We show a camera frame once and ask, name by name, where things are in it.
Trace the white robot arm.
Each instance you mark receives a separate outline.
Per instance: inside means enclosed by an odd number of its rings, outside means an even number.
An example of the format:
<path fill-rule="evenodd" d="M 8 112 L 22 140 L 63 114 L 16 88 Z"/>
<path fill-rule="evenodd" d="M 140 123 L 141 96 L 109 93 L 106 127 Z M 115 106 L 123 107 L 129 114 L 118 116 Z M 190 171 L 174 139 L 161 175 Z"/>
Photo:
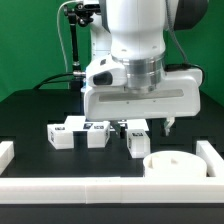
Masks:
<path fill-rule="evenodd" d="M 163 32 L 193 28 L 209 0 L 99 0 L 112 39 L 108 55 L 86 68 L 84 113 L 90 121 L 163 118 L 164 133 L 177 117 L 200 111 L 203 70 L 184 59 L 164 64 Z"/>

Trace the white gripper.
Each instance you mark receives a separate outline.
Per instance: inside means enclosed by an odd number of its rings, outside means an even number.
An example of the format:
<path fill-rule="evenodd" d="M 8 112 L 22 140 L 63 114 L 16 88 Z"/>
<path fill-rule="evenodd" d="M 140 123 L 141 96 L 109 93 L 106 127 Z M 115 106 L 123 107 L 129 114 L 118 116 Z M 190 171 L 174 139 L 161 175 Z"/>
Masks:
<path fill-rule="evenodd" d="M 167 118 L 168 136 L 174 117 L 200 111 L 201 83 L 198 68 L 166 72 L 160 59 L 119 61 L 107 55 L 86 68 L 84 113 L 90 121 L 111 121 L 121 139 L 125 128 L 113 120 Z"/>

